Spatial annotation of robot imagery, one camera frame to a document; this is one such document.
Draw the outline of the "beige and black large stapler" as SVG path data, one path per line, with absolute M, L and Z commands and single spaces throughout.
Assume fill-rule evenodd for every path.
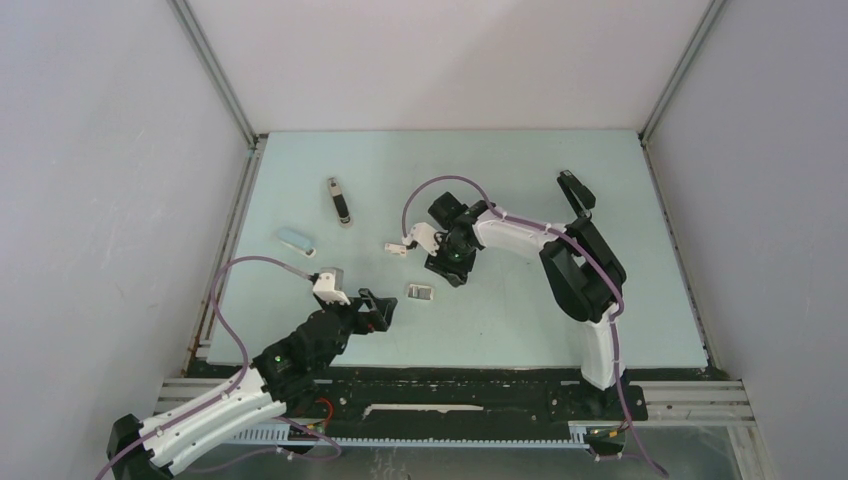
M 335 177 L 330 177 L 327 179 L 327 186 L 338 223 L 343 228 L 349 228 L 352 225 L 352 217 L 339 181 Z

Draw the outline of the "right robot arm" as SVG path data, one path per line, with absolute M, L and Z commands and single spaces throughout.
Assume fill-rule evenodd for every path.
M 611 323 L 626 272 L 592 222 L 594 194 L 584 187 L 563 192 L 576 214 L 569 224 L 529 220 L 483 200 L 468 206 L 446 192 L 428 210 L 436 223 L 414 224 L 403 242 L 422 247 L 426 268 L 455 288 L 467 282 L 477 253 L 487 248 L 540 261 L 556 304 L 581 326 L 581 374 L 588 383 L 583 408 L 606 418 L 622 403 L 615 383 L 623 369 L 615 362 Z

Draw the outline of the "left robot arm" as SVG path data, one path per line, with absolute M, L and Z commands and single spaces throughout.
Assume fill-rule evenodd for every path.
M 353 335 L 385 332 L 398 305 L 359 290 L 347 304 L 319 303 L 289 335 L 267 346 L 236 374 L 165 413 L 113 423 L 107 464 L 116 479 L 172 479 L 236 434 L 265 421 L 304 416 L 316 403 L 316 378 Z

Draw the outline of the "white staple box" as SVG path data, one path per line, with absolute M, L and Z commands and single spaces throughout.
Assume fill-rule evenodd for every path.
M 384 244 L 384 251 L 389 255 L 397 257 L 406 257 L 408 254 L 408 249 L 405 245 L 390 242 Z

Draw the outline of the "staple box tray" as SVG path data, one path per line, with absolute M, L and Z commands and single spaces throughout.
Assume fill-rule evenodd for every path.
M 430 285 L 410 283 L 406 286 L 406 296 L 418 301 L 432 301 L 435 289 Z

